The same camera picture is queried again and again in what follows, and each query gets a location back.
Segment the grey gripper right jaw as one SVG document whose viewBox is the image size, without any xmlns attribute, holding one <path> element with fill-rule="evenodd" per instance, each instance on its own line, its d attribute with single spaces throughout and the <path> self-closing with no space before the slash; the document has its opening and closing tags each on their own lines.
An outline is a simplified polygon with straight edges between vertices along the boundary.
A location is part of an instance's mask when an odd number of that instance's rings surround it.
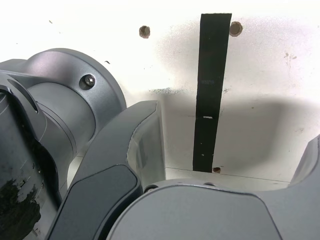
<svg viewBox="0 0 320 240">
<path fill-rule="evenodd" d="M 112 226 L 109 240 L 317 240 L 320 139 L 306 146 L 290 184 L 238 191 L 194 179 L 156 183 Z"/>
</svg>

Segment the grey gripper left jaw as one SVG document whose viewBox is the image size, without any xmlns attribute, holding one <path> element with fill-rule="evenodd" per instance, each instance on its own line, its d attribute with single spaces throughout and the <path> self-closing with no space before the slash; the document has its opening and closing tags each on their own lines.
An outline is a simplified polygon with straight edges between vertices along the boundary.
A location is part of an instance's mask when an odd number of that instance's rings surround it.
<svg viewBox="0 0 320 240">
<path fill-rule="evenodd" d="M 104 240 L 147 186 L 165 180 L 161 104 L 136 103 L 113 118 L 89 146 L 49 240 Z"/>
</svg>

